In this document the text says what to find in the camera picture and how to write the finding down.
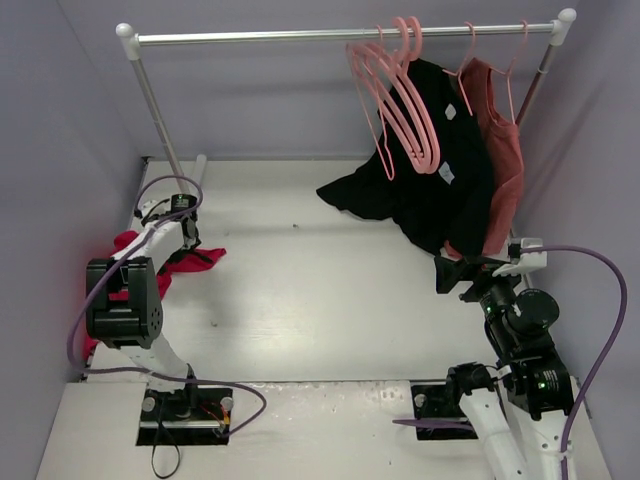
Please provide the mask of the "pink hanger holding black shirt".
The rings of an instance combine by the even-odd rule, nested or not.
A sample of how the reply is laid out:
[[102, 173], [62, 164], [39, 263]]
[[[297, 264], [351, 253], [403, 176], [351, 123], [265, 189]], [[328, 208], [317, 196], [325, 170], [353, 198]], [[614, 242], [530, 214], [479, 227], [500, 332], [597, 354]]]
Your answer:
[[466, 50], [466, 53], [465, 53], [465, 55], [463, 57], [463, 60], [461, 61], [461, 63], [459, 64], [458, 68], [455, 71], [448, 70], [448, 69], [443, 69], [443, 72], [450, 77], [452, 87], [456, 90], [456, 92], [459, 94], [461, 100], [464, 102], [464, 105], [465, 105], [469, 115], [473, 116], [474, 112], [473, 112], [473, 109], [472, 109], [472, 107], [470, 105], [468, 96], [467, 96], [465, 88], [464, 88], [464, 84], [463, 84], [463, 80], [462, 80], [462, 74], [464, 73], [464, 70], [465, 70], [467, 64], [472, 59], [472, 56], [473, 56], [473, 53], [474, 53], [474, 50], [475, 50], [475, 46], [476, 46], [477, 37], [476, 37], [475, 26], [471, 22], [466, 21], [465, 22], [465, 26], [467, 27], [468, 32], [469, 32], [469, 34], [471, 36], [471, 43], [470, 43], [468, 49]]

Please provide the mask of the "black t shirt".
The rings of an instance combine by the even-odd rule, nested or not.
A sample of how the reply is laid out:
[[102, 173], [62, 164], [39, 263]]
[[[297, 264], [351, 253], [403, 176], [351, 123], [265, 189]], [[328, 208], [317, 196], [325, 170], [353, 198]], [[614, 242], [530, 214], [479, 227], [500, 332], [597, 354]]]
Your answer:
[[387, 129], [366, 163], [316, 193], [361, 219], [392, 219], [411, 243], [430, 254], [450, 246], [461, 255], [479, 255], [488, 232], [494, 177], [478, 122], [441, 66], [418, 59], [410, 64], [408, 77], [431, 117], [440, 146], [439, 168], [417, 173], [395, 132]]

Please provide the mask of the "rust red tank top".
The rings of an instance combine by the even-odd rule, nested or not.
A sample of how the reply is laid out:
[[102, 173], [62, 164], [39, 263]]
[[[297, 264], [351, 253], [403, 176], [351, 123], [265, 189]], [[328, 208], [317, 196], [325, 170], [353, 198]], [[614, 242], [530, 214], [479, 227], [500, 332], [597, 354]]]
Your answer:
[[498, 254], [509, 235], [524, 190], [524, 162], [519, 128], [513, 118], [504, 118], [495, 107], [492, 75], [496, 70], [473, 58], [457, 74], [459, 88], [474, 112], [487, 147], [493, 172], [494, 193], [484, 243], [485, 255]]

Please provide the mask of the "thick pink plastic hanger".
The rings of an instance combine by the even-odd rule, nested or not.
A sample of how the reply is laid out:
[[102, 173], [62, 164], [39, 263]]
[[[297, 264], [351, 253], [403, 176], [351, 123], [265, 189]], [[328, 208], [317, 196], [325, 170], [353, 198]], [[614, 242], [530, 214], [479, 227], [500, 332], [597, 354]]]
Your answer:
[[400, 141], [416, 173], [433, 174], [440, 165], [440, 145], [428, 109], [409, 78], [409, 67], [422, 52], [421, 25], [414, 16], [396, 17], [392, 25], [400, 33], [400, 48], [390, 52], [384, 46], [383, 54], [380, 47], [375, 47], [382, 68], [379, 77], [387, 85], [392, 98], [393, 118], [388, 126]]

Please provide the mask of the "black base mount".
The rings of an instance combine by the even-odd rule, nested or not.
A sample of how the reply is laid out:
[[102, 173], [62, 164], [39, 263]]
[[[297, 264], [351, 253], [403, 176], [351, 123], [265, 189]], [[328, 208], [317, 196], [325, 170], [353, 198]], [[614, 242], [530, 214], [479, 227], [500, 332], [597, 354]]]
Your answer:
[[233, 406], [230, 388], [188, 385], [173, 394], [146, 389], [136, 445], [227, 445]]
[[[431, 418], [470, 427], [470, 422], [463, 416], [460, 408], [450, 403], [444, 383], [412, 383], [411, 396], [415, 419]], [[468, 428], [416, 428], [416, 437], [423, 442], [476, 440], [477, 435]]]

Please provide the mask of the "white metal clothes rack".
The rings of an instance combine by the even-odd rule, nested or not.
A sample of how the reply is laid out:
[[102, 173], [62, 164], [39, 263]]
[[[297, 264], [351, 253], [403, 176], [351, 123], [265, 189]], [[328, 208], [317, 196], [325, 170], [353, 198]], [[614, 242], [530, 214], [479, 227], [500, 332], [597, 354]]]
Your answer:
[[[468, 26], [424, 27], [418, 34], [421, 38], [444, 38], [461, 36], [493, 36], [517, 34], [547, 34], [549, 48], [561, 46], [568, 32], [577, 19], [577, 11], [573, 8], [561, 10], [557, 17], [547, 23], [478, 25]], [[145, 71], [141, 49], [144, 47], [206, 45], [206, 44], [238, 44], [238, 43], [268, 43], [268, 42], [320, 42], [320, 41], [350, 41], [374, 39], [382, 35], [385, 39], [399, 38], [401, 32], [397, 28], [377, 30], [369, 29], [320, 29], [320, 30], [282, 30], [255, 32], [218, 32], [218, 33], [175, 33], [175, 34], [139, 34], [128, 23], [120, 23], [115, 27], [125, 55], [136, 75], [143, 97], [148, 106], [154, 126], [156, 127], [161, 145], [165, 151], [167, 161], [172, 170], [170, 178], [177, 183], [178, 191], [189, 194], [191, 188], [202, 178], [207, 158], [203, 155], [196, 157], [196, 178], [186, 176], [177, 158], [170, 139], [168, 128], [164, 122], [158, 102]]]

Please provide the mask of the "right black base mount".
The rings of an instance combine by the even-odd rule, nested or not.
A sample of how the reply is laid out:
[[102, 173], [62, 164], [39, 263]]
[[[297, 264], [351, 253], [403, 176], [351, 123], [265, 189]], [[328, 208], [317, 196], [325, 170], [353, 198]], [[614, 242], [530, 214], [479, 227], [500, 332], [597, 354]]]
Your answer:
[[[415, 419], [431, 418], [470, 427], [470, 422], [463, 416], [460, 408], [450, 403], [444, 383], [412, 383], [411, 396]], [[416, 428], [416, 437], [423, 442], [476, 440], [477, 435], [468, 428]]]

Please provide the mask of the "thin pink wire hanger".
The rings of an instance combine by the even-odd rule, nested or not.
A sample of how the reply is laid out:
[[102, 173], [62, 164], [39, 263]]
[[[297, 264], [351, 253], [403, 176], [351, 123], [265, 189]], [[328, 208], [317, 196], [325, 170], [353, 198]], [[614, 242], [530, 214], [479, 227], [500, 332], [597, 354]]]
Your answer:
[[[387, 126], [391, 124], [391, 119], [393, 118], [391, 112], [392, 98], [389, 95], [387, 85], [379, 77], [382, 68], [380, 67], [379, 56], [375, 52], [375, 47], [380, 47], [382, 53], [385, 54], [382, 26], [377, 25], [376, 31], [376, 42], [347, 43], [345, 53], [369, 131], [376, 141], [375, 151], [378, 154], [386, 178], [392, 181], [395, 178], [395, 166], [388, 145], [389, 136], [387, 131]], [[366, 93], [369, 94], [371, 102], [376, 107], [375, 116], [379, 120], [382, 139], [376, 136], [369, 104], [365, 101]]]

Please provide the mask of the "red t shirt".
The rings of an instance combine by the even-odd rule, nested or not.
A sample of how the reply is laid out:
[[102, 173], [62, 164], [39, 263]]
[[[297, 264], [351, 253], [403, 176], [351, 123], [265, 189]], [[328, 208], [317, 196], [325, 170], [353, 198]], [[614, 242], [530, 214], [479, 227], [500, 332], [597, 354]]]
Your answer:
[[[127, 230], [117, 235], [113, 240], [114, 249], [112, 254], [119, 253], [133, 243], [137, 243], [139, 236], [134, 230]], [[218, 261], [226, 255], [226, 249], [202, 249], [187, 251], [186, 253], [178, 253], [177, 259], [168, 260], [156, 274], [156, 283], [160, 299], [163, 300], [169, 290], [174, 274], [195, 274], [211, 270]], [[123, 286], [116, 286], [116, 275], [112, 276], [107, 282], [107, 292], [110, 300], [126, 301], [128, 300], [128, 292]], [[88, 333], [84, 334], [84, 342], [82, 349], [82, 357], [88, 360], [90, 354], [93, 353], [99, 341], [93, 339]]]

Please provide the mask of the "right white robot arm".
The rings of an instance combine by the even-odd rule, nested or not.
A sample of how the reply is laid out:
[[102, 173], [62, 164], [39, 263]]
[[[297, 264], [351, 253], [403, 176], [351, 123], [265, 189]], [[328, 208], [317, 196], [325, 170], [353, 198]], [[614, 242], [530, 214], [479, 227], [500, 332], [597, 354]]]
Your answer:
[[437, 293], [470, 282], [459, 298], [481, 306], [499, 371], [493, 378], [479, 363], [450, 368], [442, 388], [445, 405], [468, 419], [495, 478], [575, 478], [563, 431], [576, 403], [549, 333], [560, 313], [556, 300], [539, 289], [518, 291], [520, 275], [501, 272], [498, 260], [438, 256], [434, 264]]

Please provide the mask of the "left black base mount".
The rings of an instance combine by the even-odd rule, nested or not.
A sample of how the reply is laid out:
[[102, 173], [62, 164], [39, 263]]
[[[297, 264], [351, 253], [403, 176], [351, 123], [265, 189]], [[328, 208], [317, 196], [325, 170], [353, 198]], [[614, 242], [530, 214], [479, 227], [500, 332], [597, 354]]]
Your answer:
[[230, 388], [188, 385], [173, 394], [146, 389], [136, 445], [227, 445], [233, 406]]

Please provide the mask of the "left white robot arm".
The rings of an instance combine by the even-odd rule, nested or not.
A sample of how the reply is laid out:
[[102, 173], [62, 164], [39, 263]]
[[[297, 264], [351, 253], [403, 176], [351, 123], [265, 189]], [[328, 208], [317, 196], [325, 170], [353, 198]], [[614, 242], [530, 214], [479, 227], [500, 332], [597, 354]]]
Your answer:
[[147, 376], [152, 410], [168, 419], [186, 420], [199, 409], [200, 395], [189, 382], [193, 368], [172, 349], [162, 333], [164, 315], [156, 275], [170, 260], [199, 245], [198, 198], [174, 194], [166, 211], [150, 207], [143, 228], [125, 248], [87, 266], [88, 335], [118, 350]]

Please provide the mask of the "pink hanger holding tank top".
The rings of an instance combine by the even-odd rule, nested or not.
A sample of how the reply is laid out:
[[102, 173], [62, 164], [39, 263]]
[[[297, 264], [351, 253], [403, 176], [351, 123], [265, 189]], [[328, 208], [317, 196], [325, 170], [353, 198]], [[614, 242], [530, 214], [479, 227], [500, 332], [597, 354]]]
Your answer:
[[[499, 70], [495, 67], [490, 67], [489, 68], [489, 73], [488, 73], [488, 80], [489, 83], [491, 84], [491, 117], [494, 120], [494, 123], [496, 125], [501, 125], [501, 126], [505, 126], [505, 125], [515, 125], [516, 124], [516, 117], [515, 117], [515, 109], [514, 109], [514, 100], [513, 100], [513, 90], [512, 90], [512, 77], [515, 71], [515, 67], [516, 64], [518, 62], [519, 57], [522, 55], [523, 51], [526, 49], [526, 45], [528, 42], [528, 35], [529, 35], [529, 23], [522, 19], [520, 21], [520, 24], [522, 26], [522, 35], [523, 38], [520, 42], [520, 44], [518, 45], [517, 50], [515, 51], [511, 61], [509, 62], [508, 66], [506, 69], [504, 70]], [[507, 94], [507, 100], [508, 100], [508, 107], [509, 107], [509, 114], [510, 114], [510, 118], [504, 118], [495, 103], [496, 100], [496, 94], [495, 94], [495, 88], [494, 88], [494, 82], [493, 82], [493, 76], [497, 75], [499, 77], [502, 77], [504, 79], [504, 83], [505, 83], [505, 88], [506, 88], [506, 94]]]

